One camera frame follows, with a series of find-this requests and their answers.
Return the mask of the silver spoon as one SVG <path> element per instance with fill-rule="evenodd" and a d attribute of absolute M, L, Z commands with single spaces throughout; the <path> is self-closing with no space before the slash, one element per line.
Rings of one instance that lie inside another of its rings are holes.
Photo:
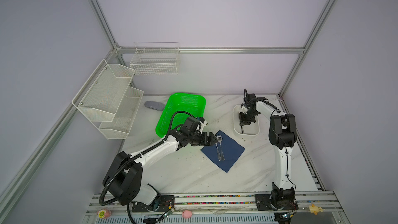
<path fill-rule="evenodd" d="M 217 135 L 218 138 L 218 143 L 219 143 L 219 148 L 221 149 L 221 154 L 222 154 L 222 160 L 221 161 L 225 161 L 225 157 L 222 151 L 222 136 L 220 134 Z"/>

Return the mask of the dark blue paper napkin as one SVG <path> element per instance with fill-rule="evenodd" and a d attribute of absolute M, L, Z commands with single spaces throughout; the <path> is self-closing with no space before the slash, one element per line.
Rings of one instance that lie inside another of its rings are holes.
<path fill-rule="evenodd" d="M 201 149 L 201 152 L 204 156 L 211 161 L 215 166 L 228 173 L 235 163 L 238 161 L 240 156 L 245 151 L 245 148 L 242 145 L 239 145 L 234 139 L 229 137 L 223 131 L 219 130 L 216 135 L 220 135 L 222 137 L 221 149 L 224 154 L 224 160 L 218 160 L 218 153 L 216 145 L 214 146 L 206 146 Z"/>

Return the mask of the green plastic basket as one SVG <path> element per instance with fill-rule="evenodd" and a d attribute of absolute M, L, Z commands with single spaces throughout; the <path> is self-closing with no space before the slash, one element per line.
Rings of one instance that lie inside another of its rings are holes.
<path fill-rule="evenodd" d="M 206 106 L 206 99 L 201 95 L 188 93 L 172 94 L 161 114 L 155 128 L 158 137 L 162 138 L 167 134 L 172 116 L 175 112 L 184 111 L 195 118 L 203 117 Z"/>

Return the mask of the silver fork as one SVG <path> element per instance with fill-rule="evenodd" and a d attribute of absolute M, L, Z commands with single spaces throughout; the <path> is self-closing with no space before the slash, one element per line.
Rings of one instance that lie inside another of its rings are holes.
<path fill-rule="evenodd" d="M 218 160 L 221 161 L 222 160 L 222 154 L 221 154 L 221 149 L 219 148 L 219 143 L 216 144 L 216 149 L 217 149 Z"/>

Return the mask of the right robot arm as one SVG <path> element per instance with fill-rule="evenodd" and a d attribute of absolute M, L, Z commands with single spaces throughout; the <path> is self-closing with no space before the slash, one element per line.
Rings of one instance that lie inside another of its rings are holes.
<path fill-rule="evenodd" d="M 295 207 L 296 184 L 291 179 L 291 156 L 297 141 L 296 121 L 293 114 L 286 114 L 265 97 L 243 91 L 244 102 L 238 112 L 241 133 L 244 127 L 257 122 L 256 117 L 264 116 L 269 122 L 268 140 L 275 152 L 275 180 L 272 185 L 268 207 L 282 210 Z"/>

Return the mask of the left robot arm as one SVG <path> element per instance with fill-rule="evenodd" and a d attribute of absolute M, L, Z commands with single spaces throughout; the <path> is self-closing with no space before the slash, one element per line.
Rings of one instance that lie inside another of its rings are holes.
<path fill-rule="evenodd" d="M 164 157 L 188 145 L 216 145 L 217 137 L 212 132 L 203 131 L 206 125 L 204 118 L 188 117 L 183 124 L 169 128 L 157 143 L 139 152 L 118 153 L 103 179 L 104 189 L 99 197 L 99 205 L 118 202 L 125 206 L 138 203 L 149 207 L 151 211 L 157 210 L 161 194 L 152 185 L 142 182 L 144 172 Z"/>

